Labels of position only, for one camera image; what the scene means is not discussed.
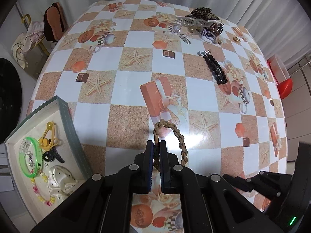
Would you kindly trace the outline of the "yellow hair clip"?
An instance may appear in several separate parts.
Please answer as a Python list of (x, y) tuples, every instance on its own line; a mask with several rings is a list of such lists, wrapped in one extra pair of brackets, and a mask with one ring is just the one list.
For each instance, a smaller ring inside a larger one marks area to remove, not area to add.
[(46, 124), (46, 129), (41, 138), (38, 140), (43, 151), (50, 151), (53, 147), (59, 144), (59, 139), (56, 138), (56, 127), (53, 121)]

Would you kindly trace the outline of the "white tray box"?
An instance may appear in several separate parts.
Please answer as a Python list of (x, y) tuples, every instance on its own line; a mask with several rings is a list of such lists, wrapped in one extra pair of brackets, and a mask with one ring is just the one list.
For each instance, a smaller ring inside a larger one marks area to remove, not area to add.
[(58, 96), (32, 111), (5, 148), (14, 185), (36, 223), (92, 175), (69, 106)]

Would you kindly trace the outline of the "cream cloth bag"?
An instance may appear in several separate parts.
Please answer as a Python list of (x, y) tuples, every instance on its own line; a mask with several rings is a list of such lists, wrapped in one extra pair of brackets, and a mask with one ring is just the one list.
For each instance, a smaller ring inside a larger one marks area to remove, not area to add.
[(13, 58), (23, 69), (28, 67), (28, 62), (26, 61), (26, 54), (28, 51), (26, 49), (25, 34), (26, 33), (21, 33), (14, 41), (11, 48)]

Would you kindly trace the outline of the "checkered tablecloth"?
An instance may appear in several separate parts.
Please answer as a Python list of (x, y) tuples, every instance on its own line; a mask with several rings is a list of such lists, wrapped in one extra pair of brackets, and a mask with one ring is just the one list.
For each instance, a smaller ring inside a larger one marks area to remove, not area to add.
[[(171, 32), (188, 8), (145, 0), (96, 3), (69, 29), (45, 64), (34, 104), (59, 96), (94, 169), (112, 171), (153, 137), (165, 119), (185, 136), (197, 173), (241, 177), (283, 168), (283, 111), (264, 58), (226, 22), (213, 45)], [(218, 85), (203, 54), (228, 83)]]

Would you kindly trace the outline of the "silver hair clip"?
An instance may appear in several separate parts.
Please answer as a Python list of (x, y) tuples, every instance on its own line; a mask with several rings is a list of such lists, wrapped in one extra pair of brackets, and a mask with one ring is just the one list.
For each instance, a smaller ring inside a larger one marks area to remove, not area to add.
[(25, 161), (28, 164), (28, 166), (33, 168), (35, 164), (33, 161), (33, 153), (30, 150), (31, 145), (32, 143), (29, 140), (26, 140), (25, 142), (23, 142), (22, 152), (24, 153)]

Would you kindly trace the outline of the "silver keyring clasp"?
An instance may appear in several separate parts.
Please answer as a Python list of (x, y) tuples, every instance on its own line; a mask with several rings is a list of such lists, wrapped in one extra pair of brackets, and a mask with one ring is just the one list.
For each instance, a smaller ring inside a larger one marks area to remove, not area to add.
[(191, 44), (191, 41), (188, 40), (185, 34), (179, 34), (179, 37), (188, 45)]

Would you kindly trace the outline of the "white washing machine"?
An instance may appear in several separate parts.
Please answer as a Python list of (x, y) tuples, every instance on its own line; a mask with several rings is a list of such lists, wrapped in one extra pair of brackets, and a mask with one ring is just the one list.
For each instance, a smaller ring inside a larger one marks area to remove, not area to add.
[(18, 70), (8, 55), (1, 53), (1, 156), (5, 154), (5, 140), (19, 123), (22, 106), (22, 82)]

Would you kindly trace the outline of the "black beaded barrette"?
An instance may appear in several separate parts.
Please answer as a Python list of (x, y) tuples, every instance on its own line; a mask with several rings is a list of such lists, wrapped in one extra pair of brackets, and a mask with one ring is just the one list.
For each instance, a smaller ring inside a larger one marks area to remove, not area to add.
[(228, 83), (228, 79), (224, 73), (224, 70), (219, 65), (219, 63), (215, 60), (215, 58), (208, 52), (204, 52), (203, 58), (209, 67), (215, 81), (218, 85), (224, 85)]

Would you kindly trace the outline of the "brown slipper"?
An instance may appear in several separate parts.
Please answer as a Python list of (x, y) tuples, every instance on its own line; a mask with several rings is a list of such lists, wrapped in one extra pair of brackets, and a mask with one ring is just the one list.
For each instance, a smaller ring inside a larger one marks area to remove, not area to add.
[(47, 41), (58, 42), (68, 24), (62, 6), (54, 2), (44, 13), (44, 35)]

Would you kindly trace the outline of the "red plastic stool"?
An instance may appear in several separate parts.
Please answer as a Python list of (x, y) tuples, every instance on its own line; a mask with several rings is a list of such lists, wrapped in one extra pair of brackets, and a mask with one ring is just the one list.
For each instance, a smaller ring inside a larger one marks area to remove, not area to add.
[(290, 78), (288, 70), (278, 55), (270, 57), (267, 63), (277, 83), (279, 96), (283, 100), (292, 92), (293, 80)]

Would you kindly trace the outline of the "green bangle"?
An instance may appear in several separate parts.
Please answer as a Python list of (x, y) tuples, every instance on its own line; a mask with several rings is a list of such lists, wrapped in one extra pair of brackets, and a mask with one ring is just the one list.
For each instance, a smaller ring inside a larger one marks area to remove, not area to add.
[[(26, 140), (29, 140), (32, 145), (30, 147), (30, 150), (33, 153), (33, 161), (35, 166), (33, 168), (29, 167), (28, 164), (25, 161), (24, 153), (22, 152), (23, 142)], [(43, 166), (43, 157), (42, 157), (42, 150), (39, 146), (38, 141), (35, 138), (32, 137), (25, 137), (19, 147), (18, 150), (18, 161), (19, 165), (21, 167), (22, 173), (28, 177), (28, 178), (35, 178), (40, 175), (42, 171)]]

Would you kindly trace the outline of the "small black hair clip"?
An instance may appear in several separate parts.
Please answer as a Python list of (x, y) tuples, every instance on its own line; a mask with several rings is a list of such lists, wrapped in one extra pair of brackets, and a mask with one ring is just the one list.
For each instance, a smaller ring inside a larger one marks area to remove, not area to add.
[(53, 147), (49, 151), (43, 153), (43, 160), (46, 162), (52, 162), (57, 159), (60, 163), (65, 163), (64, 159), (60, 156), (58, 151)]

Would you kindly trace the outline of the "cream satin scrunchie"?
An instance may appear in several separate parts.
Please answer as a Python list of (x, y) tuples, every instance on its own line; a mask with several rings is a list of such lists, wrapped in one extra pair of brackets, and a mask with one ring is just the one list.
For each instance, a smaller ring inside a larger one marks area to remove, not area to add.
[(69, 196), (82, 183), (63, 166), (52, 166), (48, 174), (48, 190), (53, 196)]

